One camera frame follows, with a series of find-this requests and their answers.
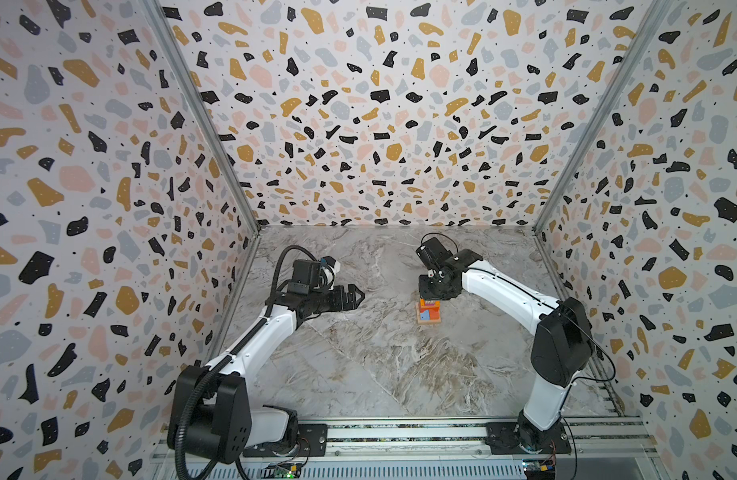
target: gray marble floor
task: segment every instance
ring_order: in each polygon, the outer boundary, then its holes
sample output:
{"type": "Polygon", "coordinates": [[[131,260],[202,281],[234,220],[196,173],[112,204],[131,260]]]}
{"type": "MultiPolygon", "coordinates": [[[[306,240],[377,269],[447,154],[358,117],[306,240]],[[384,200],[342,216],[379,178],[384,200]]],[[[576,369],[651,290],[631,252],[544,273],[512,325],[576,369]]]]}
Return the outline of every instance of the gray marble floor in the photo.
{"type": "MultiPolygon", "coordinates": [[[[455,227],[267,227],[228,333],[229,346],[256,319],[272,271],[287,245],[342,264],[337,284],[366,294],[351,312],[324,313],[281,344],[249,386],[252,404],[295,408],[301,416],[515,416],[534,372],[531,336],[504,312],[470,293],[441,303],[441,324],[419,326],[415,254],[421,236],[438,231],[483,255],[528,286],[555,295],[534,239],[523,230],[455,227]]],[[[290,277],[299,252],[287,255],[290,277]]],[[[570,416],[613,415],[605,391],[577,385],[570,416]]]]}

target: patterned wall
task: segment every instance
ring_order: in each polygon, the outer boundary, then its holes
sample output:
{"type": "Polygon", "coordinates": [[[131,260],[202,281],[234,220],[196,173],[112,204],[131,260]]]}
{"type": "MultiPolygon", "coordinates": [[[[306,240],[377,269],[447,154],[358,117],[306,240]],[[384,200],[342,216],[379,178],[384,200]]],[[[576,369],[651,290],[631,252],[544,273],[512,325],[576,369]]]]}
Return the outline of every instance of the patterned wall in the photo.
{"type": "Polygon", "coordinates": [[[134,2],[0,2],[0,479],[143,478],[247,238],[134,2]]]}
{"type": "Polygon", "coordinates": [[[674,478],[737,480],[737,2],[651,41],[541,233],[674,478]]]}
{"type": "Polygon", "coordinates": [[[164,0],[261,224],[533,224],[646,0],[164,0]]]}

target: side wall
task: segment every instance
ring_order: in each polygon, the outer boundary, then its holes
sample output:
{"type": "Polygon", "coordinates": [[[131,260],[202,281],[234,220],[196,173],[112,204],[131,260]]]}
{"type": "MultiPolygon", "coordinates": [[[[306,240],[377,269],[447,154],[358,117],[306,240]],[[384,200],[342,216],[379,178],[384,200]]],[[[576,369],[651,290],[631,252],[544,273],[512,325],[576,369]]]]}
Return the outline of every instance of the side wall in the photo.
{"type": "Polygon", "coordinates": [[[541,238],[672,475],[737,478],[737,2],[675,2],[541,238]]]}
{"type": "Polygon", "coordinates": [[[526,225],[650,3],[162,4],[261,224],[526,225]]]}
{"type": "Polygon", "coordinates": [[[0,2],[0,478],[143,478],[248,241],[205,145],[138,4],[0,2]]]}

